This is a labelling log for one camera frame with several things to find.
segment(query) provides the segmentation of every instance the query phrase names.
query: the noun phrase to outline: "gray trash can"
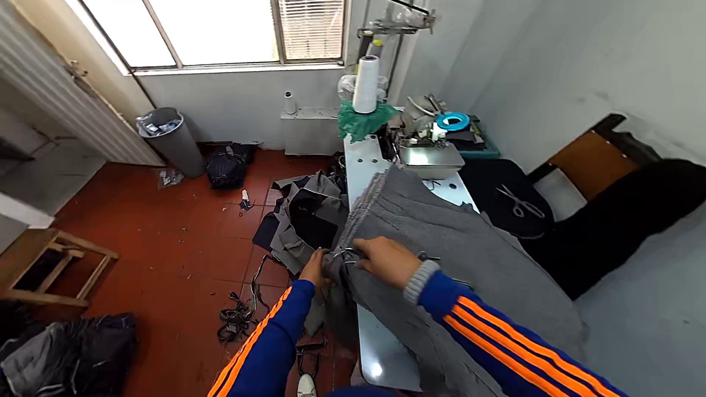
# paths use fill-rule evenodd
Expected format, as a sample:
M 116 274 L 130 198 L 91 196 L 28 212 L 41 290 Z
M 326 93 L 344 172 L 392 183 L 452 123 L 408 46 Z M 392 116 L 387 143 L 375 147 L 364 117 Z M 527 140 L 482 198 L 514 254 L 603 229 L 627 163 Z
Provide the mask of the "gray trash can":
M 159 128 L 172 121 L 175 123 L 169 127 L 173 127 L 171 131 L 164 132 Z M 206 171 L 206 163 L 184 123 L 184 116 L 173 107 L 154 109 L 137 119 L 137 127 L 140 136 L 174 163 L 187 177 L 196 178 Z

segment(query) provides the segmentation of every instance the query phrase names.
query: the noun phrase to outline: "blue track jacket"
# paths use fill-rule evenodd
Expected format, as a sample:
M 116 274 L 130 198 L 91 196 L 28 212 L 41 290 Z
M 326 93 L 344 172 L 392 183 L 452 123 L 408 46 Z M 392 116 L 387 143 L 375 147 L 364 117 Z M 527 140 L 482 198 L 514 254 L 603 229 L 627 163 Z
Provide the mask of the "blue track jacket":
M 220 373 L 208 397 L 284 396 L 314 290 L 307 280 L 292 283 Z M 626 396 L 440 271 L 420 294 L 419 304 L 510 397 Z M 350 387 L 328 394 L 341 396 L 391 394 L 374 387 Z

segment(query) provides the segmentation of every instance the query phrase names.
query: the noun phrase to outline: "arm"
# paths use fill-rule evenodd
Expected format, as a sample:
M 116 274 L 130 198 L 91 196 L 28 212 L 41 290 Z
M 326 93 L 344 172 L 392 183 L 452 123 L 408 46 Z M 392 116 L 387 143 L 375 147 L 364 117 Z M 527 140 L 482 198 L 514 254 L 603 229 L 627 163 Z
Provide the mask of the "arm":
M 320 249 L 314 252 L 299 279 L 287 288 L 218 375 L 208 397 L 280 397 L 285 394 L 304 319 L 309 314 L 316 287 L 323 282 L 322 259 Z
M 431 276 L 419 303 L 508 396 L 626 396 L 441 271 Z
M 485 304 L 469 288 L 422 263 L 384 237 L 356 239 L 369 259 L 360 266 L 405 299 L 420 304 L 502 387 L 514 396 L 626 396 L 529 329 Z

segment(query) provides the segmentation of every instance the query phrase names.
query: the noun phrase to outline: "shoe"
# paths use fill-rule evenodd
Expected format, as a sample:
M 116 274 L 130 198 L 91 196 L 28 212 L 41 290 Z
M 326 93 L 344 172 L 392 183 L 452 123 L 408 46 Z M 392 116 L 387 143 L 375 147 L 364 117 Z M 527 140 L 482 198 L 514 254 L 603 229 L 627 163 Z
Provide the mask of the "shoe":
M 316 387 L 313 384 L 311 375 L 304 374 L 299 378 L 297 397 L 316 397 Z

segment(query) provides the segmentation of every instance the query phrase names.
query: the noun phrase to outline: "wooden stool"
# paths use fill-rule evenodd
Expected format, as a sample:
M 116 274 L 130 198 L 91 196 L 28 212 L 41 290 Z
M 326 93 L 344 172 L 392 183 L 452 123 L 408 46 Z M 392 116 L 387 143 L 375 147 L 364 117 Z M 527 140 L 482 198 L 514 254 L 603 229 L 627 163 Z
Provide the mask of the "wooden stool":
M 15 290 L 14 287 L 17 282 L 47 249 L 66 252 L 66 255 L 35 291 Z M 80 249 L 103 254 L 103 259 L 91 273 L 78 295 L 76 297 L 65 297 L 45 293 L 72 258 L 83 258 L 83 251 Z M 120 255 L 109 249 L 99 247 L 92 242 L 74 237 L 61 230 L 52 228 L 26 230 L 0 255 L 0 299 L 88 307 L 90 302 L 86 300 L 86 296 L 88 296 L 90 289 L 98 280 L 110 259 L 118 259 L 119 257 Z

